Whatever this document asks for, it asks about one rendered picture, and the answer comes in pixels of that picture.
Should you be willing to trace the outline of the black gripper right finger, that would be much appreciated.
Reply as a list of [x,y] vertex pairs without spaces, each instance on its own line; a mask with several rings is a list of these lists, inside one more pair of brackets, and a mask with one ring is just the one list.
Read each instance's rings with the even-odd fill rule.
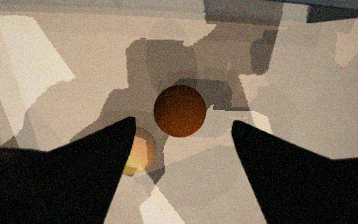
[[358,205],[358,158],[330,159],[234,120],[232,138],[266,224],[344,224]]

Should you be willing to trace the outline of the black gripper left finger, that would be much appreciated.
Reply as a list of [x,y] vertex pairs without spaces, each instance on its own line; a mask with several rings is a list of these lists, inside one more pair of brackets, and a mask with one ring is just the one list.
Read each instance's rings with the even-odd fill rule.
[[135,133],[127,117],[48,152],[0,147],[0,199],[28,202],[40,224],[104,224]]

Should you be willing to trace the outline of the clear l-shaped low wall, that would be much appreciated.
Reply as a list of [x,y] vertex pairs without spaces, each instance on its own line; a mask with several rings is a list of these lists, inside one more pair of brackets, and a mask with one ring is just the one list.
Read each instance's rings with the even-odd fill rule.
[[6,4],[178,11],[305,23],[358,17],[353,10],[267,0],[0,0],[0,5]]

